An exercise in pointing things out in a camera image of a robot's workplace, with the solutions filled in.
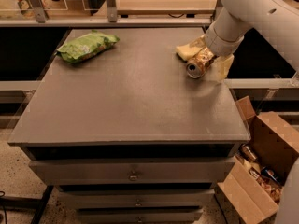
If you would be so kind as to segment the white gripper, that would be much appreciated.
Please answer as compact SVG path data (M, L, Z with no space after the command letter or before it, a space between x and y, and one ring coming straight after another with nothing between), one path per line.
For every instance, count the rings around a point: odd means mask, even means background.
M216 78L218 81L224 80L234 61L233 53L243 41L244 34L250 29L249 24L234 17L226 8L223 8L217 19L206 30L205 35L186 45L185 53L195 55L207 46L214 55L220 56L215 61Z

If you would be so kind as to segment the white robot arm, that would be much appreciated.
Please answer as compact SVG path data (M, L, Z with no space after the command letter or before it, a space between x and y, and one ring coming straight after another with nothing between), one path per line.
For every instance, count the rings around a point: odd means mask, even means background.
M233 54L244 33L253 28L293 68L298 67L298 10L283 0L221 0L219 17L202 37L202 46L217 57ZM264 171L238 162L220 183L221 191L246 224L261 224L274 215L274 224L299 224L299 133L274 112L248 117L253 138L265 164L283 178L279 203L266 192Z

